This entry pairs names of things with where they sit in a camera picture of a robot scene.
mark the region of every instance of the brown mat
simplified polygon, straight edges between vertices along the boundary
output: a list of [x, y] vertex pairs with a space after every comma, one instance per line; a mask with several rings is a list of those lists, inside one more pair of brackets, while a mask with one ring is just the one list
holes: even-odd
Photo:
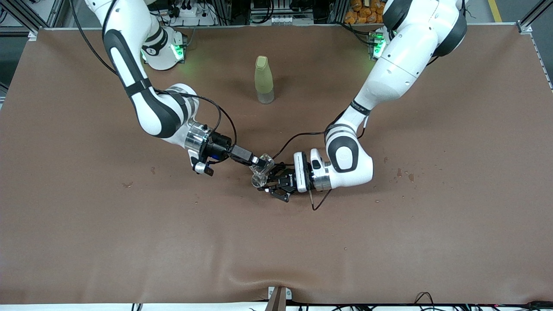
[[[152, 82], [218, 102], [257, 154], [322, 130], [369, 70], [339, 27], [197, 35], [186, 64], [150, 70]], [[253, 88], [260, 54], [275, 77], [268, 106]], [[200, 110], [213, 124], [215, 109]], [[407, 303], [421, 291], [436, 303], [553, 300], [553, 95], [515, 26], [470, 27], [377, 107], [362, 138], [373, 181], [317, 212], [306, 195], [257, 192], [237, 163], [194, 174], [184, 150], [142, 132], [76, 31], [27, 44], [0, 115], [1, 303], [227, 302], [274, 285], [311, 303]], [[322, 146], [297, 139], [281, 160]]]

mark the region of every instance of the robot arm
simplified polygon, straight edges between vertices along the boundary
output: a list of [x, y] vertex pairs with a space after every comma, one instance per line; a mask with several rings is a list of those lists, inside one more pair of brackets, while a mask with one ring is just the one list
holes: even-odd
[[372, 158], [357, 140], [357, 129], [376, 105], [403, 96], [432, 56], [447, 55], [461, 43], [467, 24], [457, 2], [388, 0], [384, 24], [397, 33], [357, 96], [327, 129], [325, 143], [330, 161], [324, 162], [317, 149], [311, 150], [311, 163], [305, 153], [294, 154], [299, 192], [355, 186], [372, 179]]
[[85, 1], [102, 23], [107, 55], [146, 133], [187, 149], [192, 169], [198, 174], [213, 174], [208, 158], [230, 157], [248, 166], [265, 165], [251, 152], [232, 144], [230, 138], [195, 120], [199, 100], [192, 88], [175, 84], [158, 94], [152, 87], [140, 62], [140, 50], [151, 48], [152, 55], [167, 59], [165, 55], [173, 48], [168, 32], [174, 30], [160, 27], [143, 0]]

